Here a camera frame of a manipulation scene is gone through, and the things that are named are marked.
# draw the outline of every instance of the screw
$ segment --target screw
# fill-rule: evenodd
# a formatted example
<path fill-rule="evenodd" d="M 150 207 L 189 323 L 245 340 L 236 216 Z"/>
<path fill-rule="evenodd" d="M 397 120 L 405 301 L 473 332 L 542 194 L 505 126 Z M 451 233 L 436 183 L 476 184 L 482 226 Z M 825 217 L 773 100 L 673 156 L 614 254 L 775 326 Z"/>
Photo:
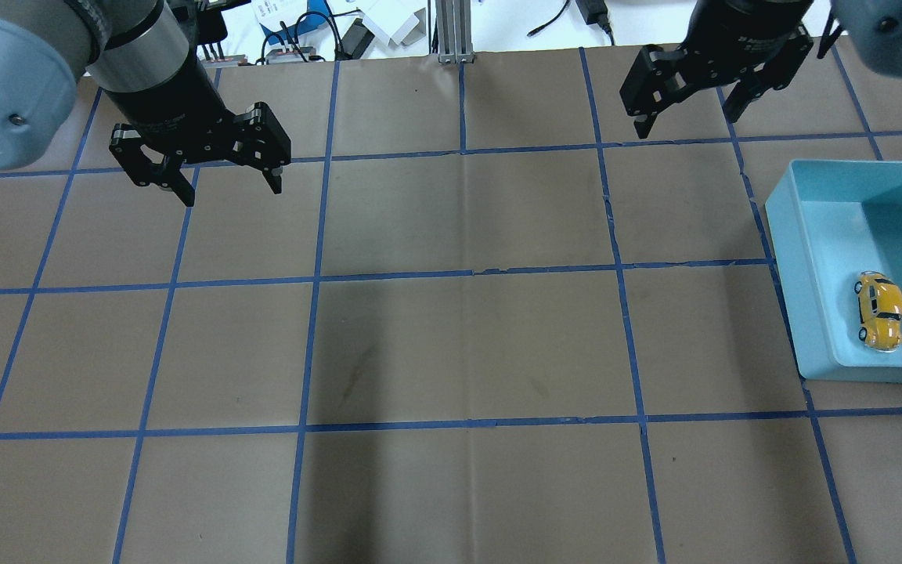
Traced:
<path fill-rule="evenodd" d="M 889 33 L 896 29 L 897 25 L 899 25 L 899 22 L 896 19 L 886 16 L 876 25 L 876 30 L 882 33 Z"/>

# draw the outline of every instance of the toy car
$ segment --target toy car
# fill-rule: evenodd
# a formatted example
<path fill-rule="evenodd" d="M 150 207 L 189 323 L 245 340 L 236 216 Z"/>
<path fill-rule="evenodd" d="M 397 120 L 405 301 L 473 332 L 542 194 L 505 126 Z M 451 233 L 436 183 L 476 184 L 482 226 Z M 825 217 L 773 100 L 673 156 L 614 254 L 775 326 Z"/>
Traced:
<path fill-rule="evenodd" d="M 855 282 L 858 294 L 858 329 L 860 342 L 891 353 L 902 342 L 902 292 L 885 274 L 872 270 L 863 272 Z"/>

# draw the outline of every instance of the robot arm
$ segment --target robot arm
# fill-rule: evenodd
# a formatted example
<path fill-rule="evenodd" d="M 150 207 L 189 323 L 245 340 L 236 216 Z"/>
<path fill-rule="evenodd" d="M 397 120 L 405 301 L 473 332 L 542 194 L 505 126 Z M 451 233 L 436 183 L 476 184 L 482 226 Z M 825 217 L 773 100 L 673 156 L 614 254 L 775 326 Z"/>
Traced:
<path fill-rule="evenodd" d="M 89 71 L 128 118 L 110 151 L 137 185 L 193 206 L 180 165 L 223 159 L 257 168 L 280 193 L 290 139 L 265 103 L 240 115 L 225 107 L 197 60 L 196 14 L 193 0 L 0 0 L 0 168 L 46 151 Z"/>
<path fill-rule="evenodd" d="M 641 48 L 622 83 L 626 112 L 645 139 L 659 112 L 713 86 L 736 86 L 723 112 L 736 122 L 767 90 L 788 86 L 813 46 L 802 18 L 812 0 L 698 0 L 687 37 L 673 51 Z M 902 76 L 902 0 L 833 0 L 820 57 L 847 26 L 859 57 L 880 74 Z"/>

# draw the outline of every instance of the metal post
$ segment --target metal post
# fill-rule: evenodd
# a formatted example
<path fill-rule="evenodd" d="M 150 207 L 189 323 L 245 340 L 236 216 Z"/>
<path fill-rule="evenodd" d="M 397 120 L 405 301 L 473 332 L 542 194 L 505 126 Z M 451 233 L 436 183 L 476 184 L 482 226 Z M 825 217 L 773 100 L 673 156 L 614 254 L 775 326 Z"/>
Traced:
<path fill-rule="evenodd" d="M 440 64 L 475 61 L 471 0 L 437 0 L 436 4 L 437 61 Z"/>

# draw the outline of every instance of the light blue plastic bin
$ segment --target light blue plastic bin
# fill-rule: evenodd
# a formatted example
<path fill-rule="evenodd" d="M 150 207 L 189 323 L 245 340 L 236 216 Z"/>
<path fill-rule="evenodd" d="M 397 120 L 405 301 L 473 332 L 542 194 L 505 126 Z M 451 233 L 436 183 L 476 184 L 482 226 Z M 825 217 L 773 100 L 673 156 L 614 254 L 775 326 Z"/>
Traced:
<path fill-rule="evenodd" d="M 858 340 L 858 274 L 902 288 L 902 163 L 792 161 L 767 200 L 799 373 L 832 381 L 902 382 L 902 346 Z"/>

